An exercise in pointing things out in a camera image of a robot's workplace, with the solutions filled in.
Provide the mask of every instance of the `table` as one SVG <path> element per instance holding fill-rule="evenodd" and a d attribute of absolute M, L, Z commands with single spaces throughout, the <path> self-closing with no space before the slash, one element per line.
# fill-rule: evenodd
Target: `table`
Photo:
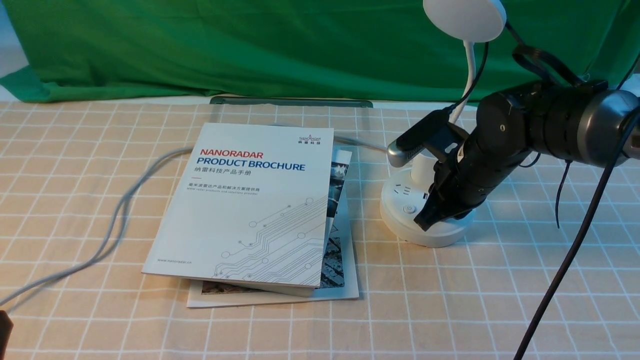
<path fill-rule="evenodd" d="M 0 297 L 88 259 L 121 194 L 161 154 L 208 121 L 334 127 L 387 144 L 423 111 L 371 108 L 68 102 L 0 103 Z M 474 125 L 466 111 L 461 123 Z M 353 151 L 346 183 L 362 296 L 294 305 L 186 309 L 188 282 L 141 274 L 186 157 L 148 181 L 126 238 L 105 262 L 10 310 L 8 359 L 511 359 L 564 258 L 600 169 L 518 168 L 477 209 L 468 236 L 427 249 L 380 220 L 390 168 Z M 527 359 L 640 357 L 640 167 L 614 171 L 576 264 Z"/>

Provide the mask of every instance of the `green cloth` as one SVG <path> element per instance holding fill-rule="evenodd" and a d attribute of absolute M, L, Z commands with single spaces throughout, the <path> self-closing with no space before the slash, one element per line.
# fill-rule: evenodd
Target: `green cloth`
<path fill-rule="evenodd" d="M 231 93 L 454 101 L 462 43 L 420 0 L 3 0 L 30 66 L 0 79 L 26 102 Z M 640 1 L 503 0 L 530 45 L 590 78 L 622 80 Z M 536 79 L 493 41 L 471 100 Z M 476 44 L 479 64 L 483 46 Z"/>

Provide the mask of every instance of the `black cord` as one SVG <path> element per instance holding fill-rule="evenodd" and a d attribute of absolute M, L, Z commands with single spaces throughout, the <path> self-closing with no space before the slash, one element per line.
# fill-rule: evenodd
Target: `black cord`
<path fill-rule="evenodd" d="M 618 84 L 618 87 L 616 87 L 616 90 L 620 90 L 622 85 L 625 84 L 627 79 L 631 76 L 631 73 L 633 73 L 634 69 L 636 68 L 638 61 L 640 61 L 640 53 L 638 53 L 638 56 L 636 56 L 636 60 L 634 61 L 633 65 L 631 65 L 631 69 L 629 69 L 629 71 L 627 71 L 627 73 L 625 74 L 625 77 L 622 78 L 622 81 L 620 81 L 620 84 Z"/>
<path fill-rule="evenodd" d="M 469 90 L 455 104 L 450 105 L 450 106 L 446 107 L 445 109 L 447 109 L 449 111 L 453 111 L 453 109 L 455 109 L 458 105 L 462 104 L 462 102 L 464 100 L 467 100 L 467 97 L 469 97 L 469 95 L 471 95 L 471 93 L 474 91 L 474 88 L 478 84 L 478 81 L 480 80 L 480 76 L 482 75 L 482 72 L 484 70 L 484 65 L 486 64 L 486 58 L 487 58 L 488 55 L 489 55 L 489 43 L 485 42 L 484 43 L 484 54 L 482 55 L 482 62 L 480 63 L 480 67 L 478 68 L 478 71 L 476 72 L 476 76 L 474 76 L 473 82 L 471 82 L 471 86 L 469 87 Z"/>
<path fill-rule="evenodd" d="M 560 206 L 560 194 L 562 193 L 562 187 L 564 185 L 564 181 L 566 180 L 566 175 L 569 174 L 569 167 L 571 166 L 571 160 L 565 160 L 566 167 L 564 168 L 564 174 L 562 174 L 562 180 L 560 180 L 560 185 L 558 185 L 558 193 L 556 194 L 556 226 L 560 229 L 560 218 L 558 217 L 558 207 Z"/>
<path fill-rule="evenodd" d="M 505 27 L 505 28 L 506 28 L 506 29 L 511 33 L 511 36 L 516 40 L 516 42 L 517 42 L 519 45 L 524 45 L 524 46 L 526 46 L 526 43 L 524 42 L 524 40 L 522 40 L 522 37 L 520 37 L 520 35 L 519 35 L 519 34 L 518 34 L 518 32 L 516 31 L 516 29 L 514 29 L 514 28 L 513 28 L 513 26 L 511 25 L 511 23 L 510 23 L 508 20 L 507 20 L 507 22 L 505 23 L 504 27 Z M 536 67 L 536 68 L 537 68 L 537 70 L 534 70 L 534 71 L 533 71 L 535 74 L 538 74 L 538 75 L 539 75 L 539 74 L 542 74 L 542 78 L 543 78 L 544 80 L 547 80 L 547 81 L 549 81 L 549 82 L 551 82 L 551 83 L 553 83 L 553 84 L 556 84 L 556 85 L 559 85 L 559 84 L 560 84 L 560 82 L 559 82 L 556 78 L 554 78 L 554 77 L 553 77 L 553 75 L 552 75 L 552 74 L 550 74 L 550 73 L 545 69 L 545 67 L 540 63 L 540 61 L 538 61 L 538 59 L 533 58 L 533 59 L 531 59 L 531 60 L 532 60 L 533 64 L 530 64 L 530 65 L 531 65 L 531 66 L 533 66 L 533 67 Z M 531 69 L 528 69 L 526 66 L 524 66 L 524 69 L 525 69 L 525 70 L 529 70 L 529 71 L 531 71 Z"/>
<path fill-rule="evenodd" d="M 520 167 L 532 167 L 533 165 L 535 165 L 538 162 L 538 160 L 540 160 L 540 155 L 541 154 L 538 153 L 538 155 L 536 155 L 536 158 L 533 159 L 533 161 L 530 164 L 528 164 L 528 165 L 519 165 L 519 166 Z"/>
<path fill-rule="evenodd" d="M 549 289 L 547 290 L 545 296 L 542 298 L 542 301 L 540 302 L 540 305 L 538 306 L 536 313 L 533 315 L 533 319 L 531 320 L 531 323 L 527 328 L 527 332 L 525 332 L 524 337 L 522 338 L 522 342 L 520 343 L 520 346 L 518 347 L 515 357 L 513 358 L 514 360 L 522 360 L 522 357 L 527 351 L 527 347 L 529 346 L 531 339 L 533 339 L 533 334 L 536 332 L 536 329 L 538 328 L 538 324 L 540 323 L 540 320 L 542 320 L 542 316 L 544 315 L 545 311 L 547 310 L 547 307 L 551 303 L 551 300 L 553 299 L 553 296 L 556 293 L 556 290 L 560 286 L 560 282 L 562 281 L 564 275 L 566 275 L 567 271 L 569 270 L 569 266 L 571 266 L 573 259 L 578 254 L 578 249 L 580 248 L 580 245 L 582 245 L 582 242 L 584 241 L 584 238 L 587 235 L 587 231 L 591 226 L 591 221 L 593 221 L 593 217 L 595 216 L 596 210 L 598 209 L 600 199 L 604 194 L 604 189 L 607 186 L 607 182 L 609 181 L 609 178 L 611 176 L 611 173 L 613 172 L 614 167 L 616 166 L 618 157 L 622 153 L 622 150 L 625 146 L 625 142 L 627 142 L 627 139 L 631 135 L 631 132 L 633 132 L 635 126 L 638 124 L 638 120 L 640 120 L 640 108 L 636 108 L 634 111 L 632 111 L 629 115 L 627 115 L 627 118 L 628 120 L 623 127 L 622 137 L 616 144 L 616 148 L 612 154 L 612 158 L 609 160 L 609 162 L 607 163 L 607 166 L 604 168 L 604 171 L 602 172 L 602 176 L 600 177 L 598 186 L 596 187 L 593 197 L 591 198 L 591 204 L 589 204 L 587 213 L 584 215 L 584 219 L 582 220 L 582 225 L 580 226 L 580 230 L 578 230 L 578 233 L 575 236 L 573 245 L 571 245 L 571 248 L 567 252 L 566 257 L 562 262 L 562 265 L 560 265 L 560 268 L 556 273 L 556 276 L 551 281 L 551 285 L 549 286 Z"/>

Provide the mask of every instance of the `lamp head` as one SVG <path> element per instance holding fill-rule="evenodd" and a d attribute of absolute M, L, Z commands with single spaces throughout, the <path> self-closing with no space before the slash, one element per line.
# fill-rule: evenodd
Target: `lamp head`
<path fill-rule="evenodd" d="M 422 0 L 422 7 L 438 29 L 462 41 L 489 42 L 507 21 L 500 0 Z"/>

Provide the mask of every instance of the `white lamp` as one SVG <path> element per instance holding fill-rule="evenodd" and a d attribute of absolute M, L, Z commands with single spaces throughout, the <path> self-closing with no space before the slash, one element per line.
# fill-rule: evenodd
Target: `white lamp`
<path fill-rule="evenodd" d="M 465 94 L 476 76 L 473 45 L 497 38 L 504 29 L 507 15 L 499 0 L 423 0 L 424 12 L 444 33 L 463 41 L 468 62 Z M 451 114 L 455 123 L 465 107 L 462 102 Z M 380 215 L 387 227 L 400 239 L 425 247 L 444 247 L 464 237 L 476 213 L 461 220 L 449 219 L 423 231 L 413 219 L 422 209 L 433 182 L 434 159 L 426 150 L 416 155 L 411 168 L 392 175 L 384 184 Z"/>

